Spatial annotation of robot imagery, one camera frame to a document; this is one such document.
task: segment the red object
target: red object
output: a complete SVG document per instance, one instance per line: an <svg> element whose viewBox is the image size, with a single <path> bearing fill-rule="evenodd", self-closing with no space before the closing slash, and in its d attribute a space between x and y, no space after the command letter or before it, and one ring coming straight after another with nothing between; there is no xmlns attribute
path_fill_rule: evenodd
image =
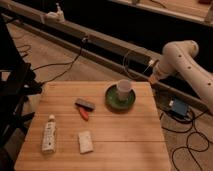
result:
<svg viewBox="0 0 213 171"><path fill-rule="evenodd" d="M89 114L86 112L86 110L83 107L78 107L79 113L81 115L81 117L85 120L88 121L89 120Z"/></svg>

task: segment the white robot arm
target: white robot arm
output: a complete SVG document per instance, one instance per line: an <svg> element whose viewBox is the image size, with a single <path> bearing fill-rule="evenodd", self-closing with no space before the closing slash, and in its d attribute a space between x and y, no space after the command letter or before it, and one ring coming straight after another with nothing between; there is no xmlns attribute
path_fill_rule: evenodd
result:
<svg viewBox="0 0 213 171"><path fill-rule="evenodd" d="M198 45L194 41L166 44L163 48L163 57L154 66L149 81L154 84L176 70L213 113L213 75L194 61L193 57L197 55L198 51Z"/></svg>

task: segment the wooden table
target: wooden table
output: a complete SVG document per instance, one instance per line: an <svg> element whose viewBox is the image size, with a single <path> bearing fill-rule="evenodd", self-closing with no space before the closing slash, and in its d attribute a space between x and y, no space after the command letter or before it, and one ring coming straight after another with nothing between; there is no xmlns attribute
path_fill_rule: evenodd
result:
<svg viewBox="0 0 213 171"><path fill-rule="evenodd" d="M47 83L15 164L16 171L167 171L170 161L152 90L147 82L133 82L134 106L125 114L110 112L105 90L115 82ZM95 111L84 121L74 102L94 102ZM41 153L44 124L54 114L57 150ZM94 152L79 153L78 133L91 132Z"/></svg>

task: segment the mug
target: mug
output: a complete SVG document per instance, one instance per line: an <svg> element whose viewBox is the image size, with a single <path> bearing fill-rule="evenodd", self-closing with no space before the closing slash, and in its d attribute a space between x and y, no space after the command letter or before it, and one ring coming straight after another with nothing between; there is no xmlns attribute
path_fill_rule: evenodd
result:
<svg viewBox="0 0 213 171"><path fill-rule="evenodd" d="M125 101L128 99L129 93L132 90L131 81L122 79L116 84L117 96L120 101Z"/></svg>

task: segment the green plate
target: green plate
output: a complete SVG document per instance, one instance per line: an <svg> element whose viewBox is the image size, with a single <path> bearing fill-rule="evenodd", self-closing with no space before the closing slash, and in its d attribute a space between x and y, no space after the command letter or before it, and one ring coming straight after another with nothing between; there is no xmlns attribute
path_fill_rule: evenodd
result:
<svg viewBox="0 0 213 171"><path fill-rule="evenodd" d="M135 92L131 90L127 100L120 101L117 98L116 91L117 91L116 85L112 85L111 87L107 89L105 94L105 100L106 100L107 106L109 106L111 109L114 109L116 111L125 111L130 109L135 102L135 98L136 98Z"/></svg>

